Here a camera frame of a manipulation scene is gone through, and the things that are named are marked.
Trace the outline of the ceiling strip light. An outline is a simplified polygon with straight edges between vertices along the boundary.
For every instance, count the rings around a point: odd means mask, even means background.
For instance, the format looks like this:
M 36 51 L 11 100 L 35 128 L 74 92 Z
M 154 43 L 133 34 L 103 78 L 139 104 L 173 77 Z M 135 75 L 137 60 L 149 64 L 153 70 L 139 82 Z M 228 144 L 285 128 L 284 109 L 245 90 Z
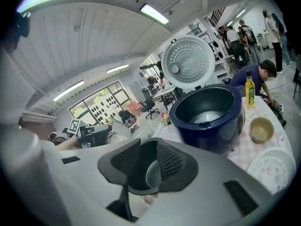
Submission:
M 63 91 L 61 94 L 59 94 L 58 96 L 56 96 L 55 98 L 53 98 L 53 101 L 57 101 L 60 98 L 64 97 L 66 94 L 70 93 L 71 91 L 73 91 L 74 89 L 76 89 L 77 87 L 81 86 L 84 84 L 84 81 L 81 80 L 78 83 L 72 85 L 71 87 L 69 87 L 68 89 L 66 89 L 65 91 Z
M 107 74 L 118 71 L 118 70 L 121 70 L 123 68 L 127 68 L 128 66 L 129 66 L 129 64 L 125 64 L 125 65 L 121 65 L 121 66 L 118 66 L 118 67 L 115 67 L 115 68 L 111 68 L 111 69 L 107 70 Z

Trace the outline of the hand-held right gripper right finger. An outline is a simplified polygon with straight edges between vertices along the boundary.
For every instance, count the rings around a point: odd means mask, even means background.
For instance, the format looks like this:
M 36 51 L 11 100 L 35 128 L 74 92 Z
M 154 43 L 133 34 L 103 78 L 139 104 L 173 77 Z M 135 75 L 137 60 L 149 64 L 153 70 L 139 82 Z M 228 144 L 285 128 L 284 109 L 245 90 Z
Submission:
M 266 215 L 270 192 L 225 157 L 153 138 L 161 182 L 138 226 L 253 226 Z

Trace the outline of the pink chair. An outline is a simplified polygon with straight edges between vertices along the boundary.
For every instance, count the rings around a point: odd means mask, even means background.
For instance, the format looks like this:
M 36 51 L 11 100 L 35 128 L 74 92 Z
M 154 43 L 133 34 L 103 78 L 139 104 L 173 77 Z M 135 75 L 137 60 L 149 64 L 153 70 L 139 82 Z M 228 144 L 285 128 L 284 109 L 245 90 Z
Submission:
M 134 101 L 131 101 L 128 106 L 127 106 L 127 110 L 133 114 L 133 115 L 139 115 L 139 113 L 141 112 L 141 109 L 143 108 L 143 106 L 140 103 L 136 103 Z

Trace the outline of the white locker cabinet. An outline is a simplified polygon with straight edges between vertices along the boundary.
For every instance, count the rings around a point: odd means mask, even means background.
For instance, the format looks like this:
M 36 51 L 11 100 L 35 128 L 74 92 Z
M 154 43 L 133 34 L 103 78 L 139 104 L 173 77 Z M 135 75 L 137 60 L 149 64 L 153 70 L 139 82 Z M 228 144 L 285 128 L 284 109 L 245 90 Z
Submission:
M 137 102 L 143 102 L 144 101 L 144 95 L 143 95 L 143 92 L 142 92 L 142 87 L 137 81 L 130 82 L 128 87 L 131 90 L 134 97 L 136 98 Z

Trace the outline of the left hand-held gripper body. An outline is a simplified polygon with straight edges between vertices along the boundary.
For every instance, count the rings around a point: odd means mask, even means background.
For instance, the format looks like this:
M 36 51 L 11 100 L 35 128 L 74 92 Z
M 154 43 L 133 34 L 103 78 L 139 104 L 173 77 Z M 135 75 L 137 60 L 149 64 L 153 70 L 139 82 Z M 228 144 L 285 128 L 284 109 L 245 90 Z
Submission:
M 80 119 L 72 119 L 69 124 L 69 138 L 75 136 L 80 149 L 89 148 L 90 142 L 87 141 L 86 136 L 91 133 L 91 128 L 91 124 L 86 124 Z

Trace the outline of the black framed window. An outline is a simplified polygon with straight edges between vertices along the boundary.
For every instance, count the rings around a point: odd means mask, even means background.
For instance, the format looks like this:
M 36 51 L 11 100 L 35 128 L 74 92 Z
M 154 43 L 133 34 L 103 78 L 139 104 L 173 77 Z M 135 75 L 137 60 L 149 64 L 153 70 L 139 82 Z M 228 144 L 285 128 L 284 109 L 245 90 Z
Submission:
M 75 119 L 87 125 L 113 125 L 115 122 L 122 122 L 118 113 L 126 110 L 130 102 L 123 86 L 116 82 L 80 101 L 69 111 Z

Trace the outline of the potted purple flowers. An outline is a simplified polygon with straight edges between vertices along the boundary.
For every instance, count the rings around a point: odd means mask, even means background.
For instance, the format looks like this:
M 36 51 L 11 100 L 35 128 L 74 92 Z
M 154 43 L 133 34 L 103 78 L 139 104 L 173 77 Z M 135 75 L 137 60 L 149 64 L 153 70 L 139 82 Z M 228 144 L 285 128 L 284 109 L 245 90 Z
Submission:
M 171 124 L 171 120 L 170 120 L 170 117 L 169 117 L 169 111 L 162 112 L 160 114 L 160 117 L 162 119 L 163 126 L 166 127 L 166 126 Z

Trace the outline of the black metal railing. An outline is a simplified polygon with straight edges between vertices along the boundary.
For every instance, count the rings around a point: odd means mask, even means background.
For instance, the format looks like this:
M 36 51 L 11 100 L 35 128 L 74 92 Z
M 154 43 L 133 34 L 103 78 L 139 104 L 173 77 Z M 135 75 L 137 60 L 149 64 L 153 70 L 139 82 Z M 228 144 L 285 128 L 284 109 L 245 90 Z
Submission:
M 211 25 L 213 27 L 216 27 L 216 25 L 220 21 L 221 16 L 223 15 L 225 9 L 226 8 L 223 7 L 223 8 L 217 9 L 217 10 L 212 12 L 211 17 L 209 18 L 209 22 L 211 23 Z

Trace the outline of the white perforated steamer tray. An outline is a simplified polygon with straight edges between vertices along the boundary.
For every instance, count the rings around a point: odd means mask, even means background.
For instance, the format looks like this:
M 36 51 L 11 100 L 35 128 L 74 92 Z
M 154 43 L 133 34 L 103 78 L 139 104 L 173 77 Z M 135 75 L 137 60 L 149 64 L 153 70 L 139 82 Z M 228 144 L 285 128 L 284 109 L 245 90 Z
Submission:
M 294 157 L 285 149 L 270 147 L 254 158 L 247 173 L 271 194 L 276 194 L 292 182 L 296 173 L 296 163 Z

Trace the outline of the yellow oil bottle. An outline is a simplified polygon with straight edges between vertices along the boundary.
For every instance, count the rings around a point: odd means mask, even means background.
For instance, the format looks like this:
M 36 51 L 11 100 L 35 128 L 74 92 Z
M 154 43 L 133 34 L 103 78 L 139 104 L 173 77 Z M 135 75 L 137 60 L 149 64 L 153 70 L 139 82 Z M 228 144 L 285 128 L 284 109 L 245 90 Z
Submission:
M 245 90 L 246 90 L 246 106 L 248 108 L 253 108 L 254 107 L 254 97 L 255 97 L 255 84 L 252 80 L 251 71 L 246 71 Z

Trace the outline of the dark blue rice cooker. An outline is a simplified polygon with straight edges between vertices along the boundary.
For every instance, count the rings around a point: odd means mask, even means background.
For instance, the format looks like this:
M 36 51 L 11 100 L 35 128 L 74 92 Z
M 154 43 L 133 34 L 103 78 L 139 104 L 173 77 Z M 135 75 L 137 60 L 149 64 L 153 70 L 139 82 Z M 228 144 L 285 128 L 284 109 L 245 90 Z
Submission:
M 242 97 L 231 85 L 207 85 L 215 69 L 208 43 L 192 35 L 176 37 L 164 49 L 161 66 L 172 85 L 190 90 L 169 112 L 182 141 L 217 154 L 234 148 L 244 126 Z

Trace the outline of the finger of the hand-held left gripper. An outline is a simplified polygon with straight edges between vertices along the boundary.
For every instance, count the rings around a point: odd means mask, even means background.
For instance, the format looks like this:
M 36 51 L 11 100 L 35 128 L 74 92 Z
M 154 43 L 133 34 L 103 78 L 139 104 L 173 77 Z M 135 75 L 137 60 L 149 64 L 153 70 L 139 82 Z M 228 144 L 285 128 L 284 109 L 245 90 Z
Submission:
M 109 126 L 107 124 L 94 126 L 93 147 L 107 144 Z

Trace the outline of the pink checked tablecloth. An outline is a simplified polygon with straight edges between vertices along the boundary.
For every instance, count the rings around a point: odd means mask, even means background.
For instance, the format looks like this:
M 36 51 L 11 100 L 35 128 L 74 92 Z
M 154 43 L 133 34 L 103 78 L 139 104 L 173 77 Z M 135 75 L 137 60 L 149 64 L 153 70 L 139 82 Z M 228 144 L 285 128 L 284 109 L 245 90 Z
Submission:
M 262 151 L 270 147 L 283 148 L 293 156 L 292 147 L 284 129 L 282 128 L 275 114 L 263 99 L 261 99 L 259 96 L 256 96 L 254 107 L 246 107 L 245 113 L 245 123 L 240 135 L 239 142 L 233 149 L 223 155 L 225 158 L 232 161 L 241 169 L 247 172 L 254 158 Z M 264 117 L 270 120 L 274 126 L 273 137 L 263 144 L 254 142 L 250 136 L 250 123 L 254 118 L 257 117 Z

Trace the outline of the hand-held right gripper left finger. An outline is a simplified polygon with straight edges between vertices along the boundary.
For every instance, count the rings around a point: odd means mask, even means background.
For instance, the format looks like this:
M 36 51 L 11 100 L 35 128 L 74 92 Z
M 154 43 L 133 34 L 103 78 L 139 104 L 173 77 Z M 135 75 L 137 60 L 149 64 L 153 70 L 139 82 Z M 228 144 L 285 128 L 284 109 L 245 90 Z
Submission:
M 125 186 L 110 183 L 98 169 L 103 155 L 140 142 L 60 151 L 43 140 L 44 175 L 49 182 L 43 189 L 42 221 L 48 226 L 141 226 L 132 215 Z

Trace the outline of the white desk black legs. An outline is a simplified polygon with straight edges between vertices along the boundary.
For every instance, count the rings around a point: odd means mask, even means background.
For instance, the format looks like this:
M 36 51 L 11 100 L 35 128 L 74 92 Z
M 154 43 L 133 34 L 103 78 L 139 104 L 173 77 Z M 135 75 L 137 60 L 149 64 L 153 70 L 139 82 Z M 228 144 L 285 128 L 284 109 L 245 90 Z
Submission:
M 161 89 L 158 93 L 156 93 L 156 95 L 154 95 L 152 98 L 153 99 L 158 99 L 160 98 L 164 104 L 164 107 L 165 109 L 168 111 L 168 107 L 167 107 L 167 104 L 166 104 L 166 101 L 164 99 L 164 96 L 165 95 L 168 95 L 170 93 L 172 93 L 174 90 L 176 89 L 176 86 L 174 85 L 169 85 L 167 87 L 165 87 L 164 89 Z

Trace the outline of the grey black-legged chair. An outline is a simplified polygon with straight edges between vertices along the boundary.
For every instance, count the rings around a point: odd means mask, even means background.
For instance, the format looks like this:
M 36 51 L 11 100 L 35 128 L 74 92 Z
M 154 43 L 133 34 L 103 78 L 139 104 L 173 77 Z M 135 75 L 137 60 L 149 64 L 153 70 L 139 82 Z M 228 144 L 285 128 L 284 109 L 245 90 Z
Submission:
M 301 91 L 301 76 L 300 76 L 300 72 L 301 72 L 301 54 L 297 55 L 295 65 L 296 65 L 296 70 L 295 70 L 295 74 L 294 74 L 294 78 L 293 78 L 293 82 L 295 83 L 295 89 L 294 89 L 293 97 L 295 97 L 295 92 L 296 92 L 296 89 L 297 89 L 297 85 L 299 85 L 299 91 Z

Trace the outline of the person's left forearm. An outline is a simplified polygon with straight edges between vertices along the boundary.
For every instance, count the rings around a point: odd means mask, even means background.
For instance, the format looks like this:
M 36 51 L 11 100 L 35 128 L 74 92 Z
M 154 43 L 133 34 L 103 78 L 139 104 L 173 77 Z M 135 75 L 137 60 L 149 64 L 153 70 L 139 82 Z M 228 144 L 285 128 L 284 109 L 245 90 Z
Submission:
M 80 149 L 80 144 L 76 136 L 72 136 L 70 139 L 55 146 L 58 151 L 67 151 Z

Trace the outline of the dark grey pot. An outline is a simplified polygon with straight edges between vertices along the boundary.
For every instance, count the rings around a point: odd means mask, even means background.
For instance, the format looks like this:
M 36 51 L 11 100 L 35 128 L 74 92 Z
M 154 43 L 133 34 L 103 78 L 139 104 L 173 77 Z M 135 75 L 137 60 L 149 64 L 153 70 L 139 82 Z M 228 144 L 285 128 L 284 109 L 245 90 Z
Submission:
M 135 167 L 128 179 L 128 191 L 134 195 L 151 195 L 158 191 L 161 171 L 157 160 Z

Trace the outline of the white shelf rack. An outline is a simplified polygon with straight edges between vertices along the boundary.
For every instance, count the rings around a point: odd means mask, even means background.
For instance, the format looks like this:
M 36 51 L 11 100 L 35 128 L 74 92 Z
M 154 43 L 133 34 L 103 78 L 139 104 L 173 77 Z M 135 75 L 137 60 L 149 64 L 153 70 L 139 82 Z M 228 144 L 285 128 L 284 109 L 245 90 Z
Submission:
M 189 25 L 189 28 L 191 31 L 187 33 L 188 35 L 194 35 L 201 38 L 211 48 L 215 58 L 214 74 L 216 78 L 220 79 L 225 76 L 231 78 L 229 66 L 229 59 L 231 59 L 231 56 L 229 56 L 226 51 L 226 45 L 218 31 L 212 27 L 210 23 L 208 24 L 208 27 L 206 27 L 199 20 L 194 21 Z

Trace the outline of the black mesh office chair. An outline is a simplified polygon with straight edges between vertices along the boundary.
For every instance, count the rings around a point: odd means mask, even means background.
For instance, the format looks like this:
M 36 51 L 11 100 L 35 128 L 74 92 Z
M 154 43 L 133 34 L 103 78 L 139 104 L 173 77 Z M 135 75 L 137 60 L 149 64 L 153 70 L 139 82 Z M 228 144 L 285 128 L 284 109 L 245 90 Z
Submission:
M 152 100 L 150 93 L 146 88 L 142 88 L 142 93 L 144 95 L 145 101 L 140 102 L 140 104 L 142 105 L 141 112 L 147 112 L 148 114 L 145 116 L 145 119 L 150 117 L 150 119 L 152 120 L 152 115 L 154 113 L 159 113 L 159 110 L 157 108 L 154 108 L 155 102 Z

